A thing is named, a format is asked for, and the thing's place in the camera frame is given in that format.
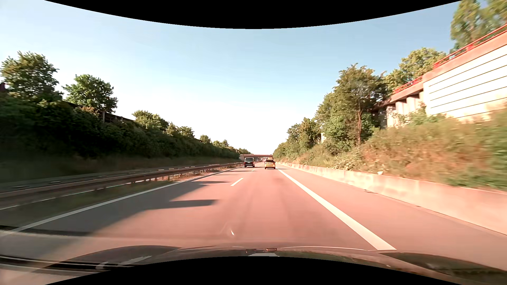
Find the car hood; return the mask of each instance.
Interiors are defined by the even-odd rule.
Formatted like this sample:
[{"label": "car hood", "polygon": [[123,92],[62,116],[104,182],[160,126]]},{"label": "car hood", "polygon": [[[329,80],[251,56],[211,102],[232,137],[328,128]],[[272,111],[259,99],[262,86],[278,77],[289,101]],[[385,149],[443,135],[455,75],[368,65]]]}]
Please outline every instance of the car hood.
[{"label": "car hood", "polygon": [[463,285],[507,284],[507,271],[469,261],[418,252],[367,251],[332,246],[284,244],[220,244],[193,248],[139,245],[113,248],[66,261],[0,256],[0,266],[37,268],[45,274],[82,276],[116,268],[212,257],[311,258],[414,273]]}]

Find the yellow car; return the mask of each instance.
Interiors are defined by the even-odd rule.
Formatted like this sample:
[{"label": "yellow car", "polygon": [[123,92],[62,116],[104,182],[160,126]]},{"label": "yellow car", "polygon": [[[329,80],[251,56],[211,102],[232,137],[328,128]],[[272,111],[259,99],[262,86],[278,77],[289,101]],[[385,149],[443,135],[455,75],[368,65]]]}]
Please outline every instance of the yellow car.
[{"label": "yellow car", "polygon": [[276,169],[275,161],[272,159],[266,159],[266,162],[264,162],[264,169],[266,168]]}]

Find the bridge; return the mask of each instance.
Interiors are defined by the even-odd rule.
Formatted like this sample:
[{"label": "bridge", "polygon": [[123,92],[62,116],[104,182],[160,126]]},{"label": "bridge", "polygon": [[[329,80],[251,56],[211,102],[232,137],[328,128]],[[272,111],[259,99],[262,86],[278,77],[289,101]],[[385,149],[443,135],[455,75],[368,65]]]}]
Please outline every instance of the bridge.
[{"label": "bridge", "polygon": [[273,158],[273,155],[272,154],[240,154],[239,155],[239,159],[245,161],[245,157],[254,157],[254,158],[264,158],[264,157],[269,157],[269,158]]}]

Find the road lane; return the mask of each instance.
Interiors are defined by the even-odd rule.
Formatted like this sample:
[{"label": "road lane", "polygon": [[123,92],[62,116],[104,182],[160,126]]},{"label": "road lane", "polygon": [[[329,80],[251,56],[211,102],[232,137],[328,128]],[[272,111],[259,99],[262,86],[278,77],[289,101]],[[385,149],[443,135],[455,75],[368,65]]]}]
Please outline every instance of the road lane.
[{"label": "road lane", "polygon": [[285,173],[401,251],[507,270],[507,236],[363,189],[279,165]]},{"label": "road lane", "polygon": [[[262,166],[235,168],[40,225],[90,232],[87,237],[17,236],[3,240],[0,250],[8,248],[12,254],[22,247],[25,254],[38,253],[32,258],[64,260],[114,247],[155,244],[193,247],[256,241],[272,242],[273,247],[375,249],[280,171]],[[507,236],[301,170],[278,168],[398,250],[507,269]]]}]

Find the concrete barrier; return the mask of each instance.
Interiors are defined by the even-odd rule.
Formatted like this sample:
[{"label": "concrete barrier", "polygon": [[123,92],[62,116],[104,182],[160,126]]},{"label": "concrete barrier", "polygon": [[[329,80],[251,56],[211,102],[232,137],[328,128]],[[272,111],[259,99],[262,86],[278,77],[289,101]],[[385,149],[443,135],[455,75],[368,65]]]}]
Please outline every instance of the concrete barrier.
[{"label": "concrete barrier", "polygon": [[453,187],[310,165],[277,163],[507,234],[507,192]]}]

